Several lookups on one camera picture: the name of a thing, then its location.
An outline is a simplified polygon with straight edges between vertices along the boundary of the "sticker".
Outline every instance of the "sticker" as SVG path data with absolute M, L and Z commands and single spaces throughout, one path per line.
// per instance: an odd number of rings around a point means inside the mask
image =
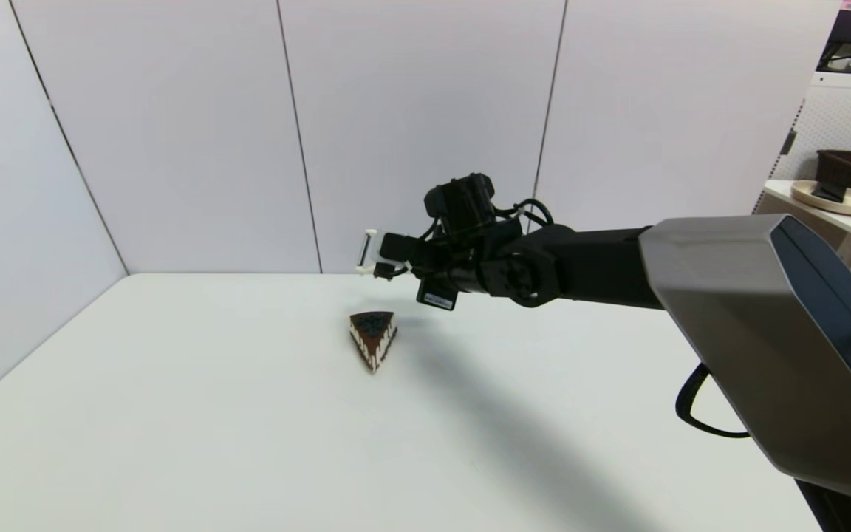
M 436 307 L 442 307 L 446 310 L 452 310 L 453 303 L 448 299 L 444 299 L 443 297 L 433 296 L 431 293 L 426 293 L 425 297 L 423 297 L 426 303 L 432 303 Z

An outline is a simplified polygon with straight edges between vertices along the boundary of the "plate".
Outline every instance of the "plate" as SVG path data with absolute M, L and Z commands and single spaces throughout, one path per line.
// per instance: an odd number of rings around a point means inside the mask
M 842 199 L 842 203 L 817 198 L 817 196 L 813 195 L 814 188 L 816 188 L 815 181 L 794 181 L 793 186 L 790 188 L 790 195 L 798 202 L 807 203 L 807 205 L 814 206 L 814 208 L 851 216 L 851 188 L 845 191 L 845 197 Z

